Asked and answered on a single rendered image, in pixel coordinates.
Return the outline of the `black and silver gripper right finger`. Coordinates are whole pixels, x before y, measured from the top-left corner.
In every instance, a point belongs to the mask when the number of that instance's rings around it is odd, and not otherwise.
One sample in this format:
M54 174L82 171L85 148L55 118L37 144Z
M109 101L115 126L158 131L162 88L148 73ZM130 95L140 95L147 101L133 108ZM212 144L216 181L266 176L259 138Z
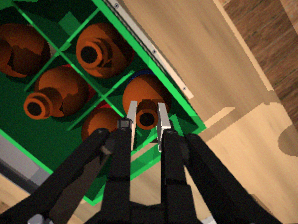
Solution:
M167 224L198 224L184 165L216 224L283 224L257 204L199 135L178 135L165 103L158 103L157 113L161 203L166 203Z

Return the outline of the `green bottle crate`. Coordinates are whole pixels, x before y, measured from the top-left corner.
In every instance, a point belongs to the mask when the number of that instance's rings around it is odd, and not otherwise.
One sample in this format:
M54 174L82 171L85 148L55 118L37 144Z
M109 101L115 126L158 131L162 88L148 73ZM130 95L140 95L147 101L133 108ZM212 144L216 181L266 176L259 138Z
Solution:
M82 143L83 123L102 100L122 118L127 116L122 104L123 93L132 75L141 69L151 69L170 91L172 105L168 118L173 122L174 128L189 105L177 84L151 58L153 55L131 28L123 25L120 21L122 18L115 9L111 5L106 6L105 2L107 0L0 0L0 25L31 24L57 51L37 75L19 78L0 72L0 134L49 174ZM102 79L90 75L76 57L80 34L88 26L99 22L113 24L138 53L135 52L133 61L125 71L114 78ZM137 65L141 58L142 62ZM24 102L33 93L37 78L48 69L65 64L70 64L97 93L71 116L50 116L39 120L30 118L24 111ZM124 76L132 66L135 68ZM100 100L94 104L99 96Z

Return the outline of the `grey rectangular tray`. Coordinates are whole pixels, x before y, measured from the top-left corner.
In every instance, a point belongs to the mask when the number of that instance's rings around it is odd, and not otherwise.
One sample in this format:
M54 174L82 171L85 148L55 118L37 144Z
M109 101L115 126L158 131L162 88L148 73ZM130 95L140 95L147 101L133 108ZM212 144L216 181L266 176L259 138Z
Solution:
M0 135L0 175L31 195L50 174Z

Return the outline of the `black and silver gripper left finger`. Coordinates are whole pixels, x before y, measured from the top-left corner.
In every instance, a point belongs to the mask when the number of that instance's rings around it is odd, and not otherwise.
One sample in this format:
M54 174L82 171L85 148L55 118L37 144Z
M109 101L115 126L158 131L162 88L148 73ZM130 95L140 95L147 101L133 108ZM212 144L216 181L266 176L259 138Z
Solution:
M0 224L67 224L112 153L97 224L129 224L135 111L131 101L117 131L95 129L31 195L1 213Z

